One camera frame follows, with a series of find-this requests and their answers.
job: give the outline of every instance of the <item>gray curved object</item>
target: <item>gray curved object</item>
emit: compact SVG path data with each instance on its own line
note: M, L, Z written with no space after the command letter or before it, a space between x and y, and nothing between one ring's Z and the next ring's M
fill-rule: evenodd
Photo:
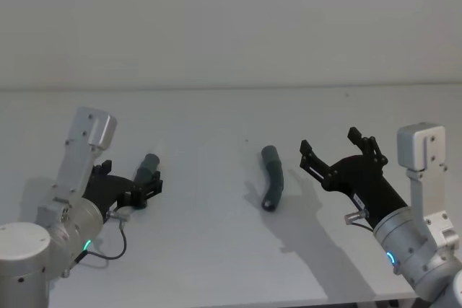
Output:
M274 212L281 200L284 189L282 163L275 146L266 146L263 148L261 150L261 157L271 181L269 189L261 202L261 207L265 211Z

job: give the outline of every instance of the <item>white table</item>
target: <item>white table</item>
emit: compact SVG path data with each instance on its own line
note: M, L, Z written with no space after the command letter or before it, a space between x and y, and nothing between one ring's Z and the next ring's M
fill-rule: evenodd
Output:
M385 176L409 201L396 163L396 131L422 120L447 126L446 203L462 232L462 86L190 92L0 93L0 224L33 219L56 176L80 105L112 113L118 128L101 159L132 177L143 156L161 158L162 195L126 226L117 261L88 257L60 279L51 308L290 307L413 296L369 232L346 226L354 206L298 168L301 140L333 164L356 153L350 126L376 136ZM285 190L275 214L259 199L268 181L260 150L277 147ZM115 223L95 241L121 251Z

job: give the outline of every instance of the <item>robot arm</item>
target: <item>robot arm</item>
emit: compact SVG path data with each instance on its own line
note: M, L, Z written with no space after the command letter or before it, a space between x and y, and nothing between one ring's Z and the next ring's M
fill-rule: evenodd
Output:
M0 307L46 308L48 282L67 278L109 216L120 218L110 207L117 202L118 208L145 208L162 191L153 154L141 163L135 181L109 175L109 161L93 166L109 147L115 126L108 113L79 108L50 187L52 199L39 206L35 224L0 226Z
M398 132L398 161L411 179L411 207L383 177L388 163L375 138L351 128L349 140L362 155L333 166L319 160L302 142L301 168L327 191L350 197L358 212L346 222L364 218L385 250L393 271L403 275L417 295L434 308L462 307L462 265L454 256L458 235L444 210L445 130L422 123Z

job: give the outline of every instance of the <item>cable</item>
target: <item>cable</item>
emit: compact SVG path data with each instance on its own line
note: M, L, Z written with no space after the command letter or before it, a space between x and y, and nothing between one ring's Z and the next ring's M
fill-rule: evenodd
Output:
M127 237L125 235L125 232L123 231L123 221L122 220L119 221L118 228L121 231L122 238L123 238L123 250L119 255L117 255L117 256L106 256L106 255L98 254L97 252L87 252L87 254L88 255L94 255L97 258L101 258L101 259L104 259L104 260L117 260L117 259L122 258L123 255L125 254L125 252L127 251Z
M365 225L361 225L361 224L358 224L358 223L351 223L350 225L359 226L359 227L362 227L363 229L365 229L367 231L374 232L374 230L372 230L370 227L365 226Z

